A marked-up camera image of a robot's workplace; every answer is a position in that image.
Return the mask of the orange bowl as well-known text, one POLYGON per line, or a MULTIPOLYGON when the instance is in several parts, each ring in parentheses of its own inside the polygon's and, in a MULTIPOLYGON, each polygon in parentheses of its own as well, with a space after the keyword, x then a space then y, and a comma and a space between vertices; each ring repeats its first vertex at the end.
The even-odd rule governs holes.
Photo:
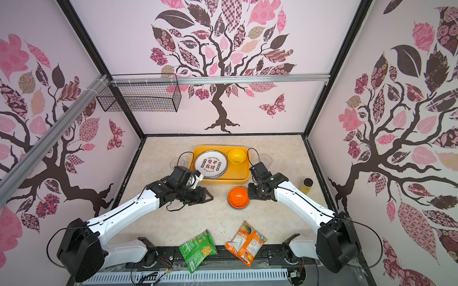
POLYGON ((228 193, 227 201, 234 209, 244 209, 250 203, 247 189, 243 187, 233 188, 228 193))

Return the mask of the yellow bowls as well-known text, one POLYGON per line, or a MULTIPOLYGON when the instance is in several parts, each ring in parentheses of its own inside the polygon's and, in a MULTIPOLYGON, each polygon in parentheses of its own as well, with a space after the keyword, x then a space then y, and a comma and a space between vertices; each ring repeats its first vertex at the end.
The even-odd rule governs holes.
POLYGON ((242 164, 247 160, 247 154, 244 150, 235 148, 229 151, 227 158, 232 164, 242 164))

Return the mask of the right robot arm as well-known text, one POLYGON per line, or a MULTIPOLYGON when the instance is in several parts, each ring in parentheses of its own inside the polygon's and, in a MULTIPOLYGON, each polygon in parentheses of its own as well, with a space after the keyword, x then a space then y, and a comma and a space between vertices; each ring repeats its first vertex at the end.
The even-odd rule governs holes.
POLYGON ((283 203, 315 233, 313 239, 294 234, 282 243, 282 255, 287 263, 296 264, 303 258, 309 258, 319 260, 330 272, 338 273, 362 251, 356 225, 372 231, 380 244, 378 260, 370 266, 356 268, 372 269, 382 262, 384 243, 373 228, 352 220, 345 212, 336 213, 318 204, 295 187, 285 175, 272 174, 263 162, 252 164, 249 171, 253 179, 248 185, 248 197, 251 200, 283 203))

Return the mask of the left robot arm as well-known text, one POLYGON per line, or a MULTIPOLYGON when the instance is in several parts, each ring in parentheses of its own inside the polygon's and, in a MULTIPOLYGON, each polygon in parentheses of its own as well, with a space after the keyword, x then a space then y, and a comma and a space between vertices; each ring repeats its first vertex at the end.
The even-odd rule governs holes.
POLYGON ((58 260, 75 282, 84 282, 104 268, 126 263, 150 268, 156 263, 158 253, 147 238, 120 244, 109 242, 136 220, 174 200, 192 206, 212 201, 213 195, 197 182, 192 185, 152 182, 140 194, 106 214, 71 222, 64 229, 58 260))

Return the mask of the yellow plastic bin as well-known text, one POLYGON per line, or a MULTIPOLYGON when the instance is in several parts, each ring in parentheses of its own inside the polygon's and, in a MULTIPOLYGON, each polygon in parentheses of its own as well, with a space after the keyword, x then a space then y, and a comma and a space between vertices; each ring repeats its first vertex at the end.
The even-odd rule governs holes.
POLYGON ((233 145, 199 145, 193 150, 193 158, 189 163, 188 168, 190 170, 195 170, 193 163, 198 155, 202 154, 205 151, 216 150, 222 152, 224 155, 228 155, 229 151, 232 149, 239 148, 246 152, 247 160, 242 164, 232 164, 229 161, 229 166, 226 173, 218 179, 203 179, 204 184, 227 184, 227 185, 243 185, 248 182, 250 178, 250 155, 248 154, 248 149, 242 146, 233 146, 233 145))

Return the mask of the clear cup back right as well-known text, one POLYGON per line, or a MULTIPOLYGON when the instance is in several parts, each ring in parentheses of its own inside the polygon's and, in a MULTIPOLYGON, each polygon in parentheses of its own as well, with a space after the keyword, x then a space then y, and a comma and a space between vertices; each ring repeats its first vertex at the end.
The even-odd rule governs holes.
POLYGON ((273 159, 271 156, 269 156, 268 154, 261 154, 259 157, 258 157, 258 161, 263 163, 265 165, 265 167, 269 167, 272 165, 273 163, 273 159))

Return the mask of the clear cup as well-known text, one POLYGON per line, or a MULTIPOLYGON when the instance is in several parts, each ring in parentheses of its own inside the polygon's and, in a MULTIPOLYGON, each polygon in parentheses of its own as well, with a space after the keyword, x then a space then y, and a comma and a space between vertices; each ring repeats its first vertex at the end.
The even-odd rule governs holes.
POLYGON ((273 159, 271 156, 269 156, 268 154, 261 154, 259 157, 258 157, 258 161, 263 163, 265 165, 265 167, 269 167, 272 165, 273 163, 273 159))
POLYGON ((176 166, 185 167, 186 166, 185 160, 183 158, 181 158, 181 157, 177 157, 177 158, 172 159, 170 164, 169 164, 169 167, 171 169, 174 169, 176 166))

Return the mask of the clear cup left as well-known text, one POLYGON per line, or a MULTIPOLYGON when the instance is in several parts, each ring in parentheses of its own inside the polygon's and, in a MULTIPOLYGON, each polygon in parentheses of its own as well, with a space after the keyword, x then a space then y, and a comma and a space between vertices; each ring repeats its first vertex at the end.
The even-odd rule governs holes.
POLYGON ((172 159, 170 164, 169 164, 169 167, 171 169, 174 169, 176 166, 185 167, 186 166, 185 160, 183 158, 181 158, 181 157, 177 157, 177 158, 172 159))

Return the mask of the yellow juice bottle black cap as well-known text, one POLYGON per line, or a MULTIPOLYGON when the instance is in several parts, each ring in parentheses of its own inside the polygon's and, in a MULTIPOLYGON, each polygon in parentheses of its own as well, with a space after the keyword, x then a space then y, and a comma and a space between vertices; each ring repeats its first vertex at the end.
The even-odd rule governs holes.
POLYGON ((305 178, 302 182, 301 187, 299 188, 300 192, 307 195, 313 186, 314 182, 311 178, 305 178))

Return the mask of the orange snack bag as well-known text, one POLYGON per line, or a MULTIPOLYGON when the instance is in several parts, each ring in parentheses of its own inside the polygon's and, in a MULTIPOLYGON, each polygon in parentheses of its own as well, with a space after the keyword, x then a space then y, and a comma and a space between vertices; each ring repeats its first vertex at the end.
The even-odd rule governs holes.
POLYGON ((244 221, 234 238, 225 244, 225 248, 247 267, 251 267, 267 238, 244 221))

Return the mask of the green snack bag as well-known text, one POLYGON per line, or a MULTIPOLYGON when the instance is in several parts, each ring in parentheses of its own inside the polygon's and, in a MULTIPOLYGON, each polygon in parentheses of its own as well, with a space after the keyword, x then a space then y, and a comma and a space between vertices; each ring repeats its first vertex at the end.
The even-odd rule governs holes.
POLYGON ((179 249, 191 274, 195 273, 208 256, 218 254, 214 240, 208 230, 180 245, 179 249))

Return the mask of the aluminium rail back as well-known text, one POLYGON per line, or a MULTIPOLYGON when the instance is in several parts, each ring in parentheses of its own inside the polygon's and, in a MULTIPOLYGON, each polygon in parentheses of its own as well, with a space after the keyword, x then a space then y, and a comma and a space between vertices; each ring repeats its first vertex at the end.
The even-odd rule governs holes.
POLYGON ((289 75, 263 75, 263 76, 213 76, 213 77, 146 77, 146 78, 119 78, 110 81, 112 85, 145 84, 228 84, 228 83, 268 83, 268 82, 328 82, 329 74, 289 74, 289 75))

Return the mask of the aluminium rail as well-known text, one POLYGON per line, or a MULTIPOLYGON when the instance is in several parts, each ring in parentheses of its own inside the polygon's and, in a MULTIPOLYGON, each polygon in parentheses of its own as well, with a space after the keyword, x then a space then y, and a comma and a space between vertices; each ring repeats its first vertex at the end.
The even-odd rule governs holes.
POLYGON ((110 81, 112 85, 145 84, 228 84, 228 83, 268 83, 268 82, 328 82, 329 74, 289 74, 289 75, 263 75, 263 76, 213 76, 213 77, 146 77, 146 78, 119 78, 110 81))
POLYGON ((28 151, 15 167, 1 181, 1 206, 19 189, 22 182, 42 161, 53 145, 63 136, 65 131, 83 112, 83 110, 107 87, 109 79, 100 75, 84 90, 82 95, 70 106, 47 133, 28 151))

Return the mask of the aluminium rail left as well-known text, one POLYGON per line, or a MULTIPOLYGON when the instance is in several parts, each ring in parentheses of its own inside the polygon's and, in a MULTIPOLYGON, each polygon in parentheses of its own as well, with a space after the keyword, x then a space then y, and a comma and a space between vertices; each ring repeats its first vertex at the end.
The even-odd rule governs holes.
POLYGON ((47 133, 28 151, 15 167, 1 181, 1 206, 19 189, 22 182, 42 161, 53 145, 63 136, 65 131, 83 112, 83 110, 107 87, 109 79, 100 75, 84 90, 82 95, 70 106, 47 133))

